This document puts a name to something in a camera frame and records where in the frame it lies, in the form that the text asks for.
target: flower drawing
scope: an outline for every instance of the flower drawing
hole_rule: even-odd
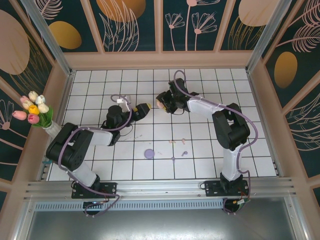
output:
[[[214,18],[215,13],[208,14],[204,13],[199,18],[199,13],[192,14],[192,25],[195,33],[194,50],[197,50],[197,37],[199,34],[211,33],[217,30],[217,25]]]
[[[174,39],[172,36],[172,29],[177,29],[177,28],[183,27],[185,25],[185,22],[183,21],[181,13],[179,13],[179,14],[174,13],[174,14],[172,14],[172,16],[170,13],[167,13],[165,15],[165,20],[170,28],[172,47],[173,47],[173,51],[175,51],[176,49],[175,49]]]

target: purple circle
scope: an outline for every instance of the purple circle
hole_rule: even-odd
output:
[[[152,149],[147,149],[144,151],[144,156],[146,159],[153,159],[155,156],[155,152]]]

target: small pink object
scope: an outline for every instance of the small pink object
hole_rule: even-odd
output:
[[[40,117],[35,114],[29,114],[28,115],[28,122],[30,124],[37,124],[40,121]]]
[[[21,121],[25,120],[27,118],[27,113],[24,112],[24,111],[14,111],[12,113],[12,116],[15,118],[15,119],[19,119]]]

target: leaf drawing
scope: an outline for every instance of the leaf drawing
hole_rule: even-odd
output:
[[[320,43],[320,25],[304,25],[300,27],[293,36],[293,39],[282,42],[277,47],[287,43],[292,43],[295,52],[311,53],[311,50],[316,48],[317,44]]]
[[[53,20],[61,11],[63,6],[61,0],[35,0],[42,17],[47,20]]]
[[[103,46],[107,52],[136,51],[139,44],[139,26],[131,9],[122,2],[122,9],[115,0],[101,1],[103,10],[110,18],[99,13],[104,25]]]

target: flower bouquet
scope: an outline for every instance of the flower bouquet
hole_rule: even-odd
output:
[[[29,97],[22,96],[20,101],[24,111],[14,111],[12,116],[16,119],[27,121],[33,127],[43,128],[52,138],[55,138],[61,127],[52,121],[54,110],[46,105],[46,98],[35,91],[29,92]]]

